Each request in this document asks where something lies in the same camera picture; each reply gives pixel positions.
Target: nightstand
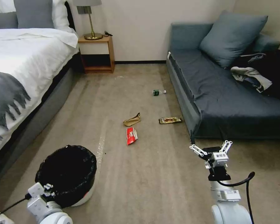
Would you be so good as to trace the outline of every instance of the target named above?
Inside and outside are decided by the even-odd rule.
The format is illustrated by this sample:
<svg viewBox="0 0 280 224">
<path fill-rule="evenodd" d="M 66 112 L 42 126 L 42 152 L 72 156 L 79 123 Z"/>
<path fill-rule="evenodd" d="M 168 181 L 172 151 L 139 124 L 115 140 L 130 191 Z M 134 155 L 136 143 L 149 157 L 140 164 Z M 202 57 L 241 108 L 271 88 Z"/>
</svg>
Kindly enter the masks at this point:
<svg viewBox="0 0 280 224">
<path fill-rule="evenodd" d="M 85 73 L 113 73 L 115 58 L 112 37 L 99 40 L 78 40 Z"/>
</svg>

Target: brown paper bag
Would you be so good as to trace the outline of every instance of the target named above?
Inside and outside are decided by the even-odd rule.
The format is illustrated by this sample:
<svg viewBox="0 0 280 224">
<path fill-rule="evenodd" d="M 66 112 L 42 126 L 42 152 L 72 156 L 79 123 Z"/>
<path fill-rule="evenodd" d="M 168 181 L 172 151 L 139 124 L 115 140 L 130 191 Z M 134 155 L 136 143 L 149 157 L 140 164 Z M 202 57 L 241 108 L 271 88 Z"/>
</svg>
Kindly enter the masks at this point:
<svg viewBox="0 0 280 224">
<path fill-rule="evenodd" d="M 132 117 L 130 119 L 127 119 L 127 120 L 123 121 L 123 124 L 125 126 L 130 127 L 130 126 L 132 126 L 132 125 L 134 125 L 134 124 L 136 124 L 136 123 L 138 123 L 140 121 L 141 121 L 140 113 L 138 113 L 135 117 Z"/>
</svg>

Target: clothing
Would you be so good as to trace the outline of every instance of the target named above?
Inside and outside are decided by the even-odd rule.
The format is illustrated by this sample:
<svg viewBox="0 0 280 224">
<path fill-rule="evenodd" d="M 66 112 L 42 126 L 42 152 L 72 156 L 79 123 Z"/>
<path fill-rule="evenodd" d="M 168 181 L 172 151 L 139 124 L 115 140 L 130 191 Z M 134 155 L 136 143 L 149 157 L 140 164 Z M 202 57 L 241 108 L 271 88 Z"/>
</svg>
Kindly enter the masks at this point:
<svg viewBox="0 0 280 224">
<path fill-rule="evenodd" d="M 264 54 L 241 56 L 232 67 L 254 68 L 259 74 L 272 82 L 262 94 L 280 99 L 280 50 L 267 51 Z"/>
<path fill-rule="evenodd" d="M 237 81 L 251 83 L 260 93 L 268 89 L 272 85 L 272 82 L 270 80 L 263 77 L 254 68 L 232 67 L 231 73 Z"/>
</svg>

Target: beige carpet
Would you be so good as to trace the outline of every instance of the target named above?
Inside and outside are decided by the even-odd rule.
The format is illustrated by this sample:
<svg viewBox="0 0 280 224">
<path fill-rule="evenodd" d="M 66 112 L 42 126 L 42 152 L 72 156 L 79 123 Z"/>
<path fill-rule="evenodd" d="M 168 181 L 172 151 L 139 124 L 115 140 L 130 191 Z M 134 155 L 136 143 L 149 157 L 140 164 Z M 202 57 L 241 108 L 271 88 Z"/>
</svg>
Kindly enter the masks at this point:
<svg viewBox="0 0 280 224">
<path fill-rule="evenodd" d="M 153 89 L 167 94 L 153 97 Z M 126 146 L 122 121 L 138 112 L 139 139 Z M 24 197 L 43 159 L 78 144 L 98 156 L 98 171 L 91 200 L 65 209 L 75 224 L 212 223 L 208 171 L 189 150 L 185 123 L 158 123 L 181 115 L 165 65 L 117 65 L 114 74 L 77 75 L 63 108 L 1 179 L 0 210 Z M 196 144 L 218 146 L 221 140 Z M 280 224 L 280 141 L 235 140 L 229 157 L 233 182 L 256 172 L 250 184 L 255 223 Z M 245 187 L 239 189 L 246 206 Z M 26 203 L 7 215 L 35 223 Z"/>
</svg>

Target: gray pillow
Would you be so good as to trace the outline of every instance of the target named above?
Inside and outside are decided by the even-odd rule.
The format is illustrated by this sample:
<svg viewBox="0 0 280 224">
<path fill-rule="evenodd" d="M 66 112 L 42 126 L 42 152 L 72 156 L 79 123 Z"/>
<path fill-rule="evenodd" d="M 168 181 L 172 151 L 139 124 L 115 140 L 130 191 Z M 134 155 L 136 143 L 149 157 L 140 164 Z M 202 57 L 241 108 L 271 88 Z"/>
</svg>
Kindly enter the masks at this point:
<svg viewBox="0 0 280 224">
<path fill-rule="evenodd" d="M 18 28 L 54 28 L 52 0 L 14 0 Z"/>
<path fill-rule="evenodd" d="M 0 13 L 0 29 L 16 29 L 18 20 L 16 12 Z"/>
<path fill-rule="evenodd" d="M 228 67 L 259 35 L 268 16 L 251 16 L 223 11 L 200 49 L 222 67 Z"/>
</svg>

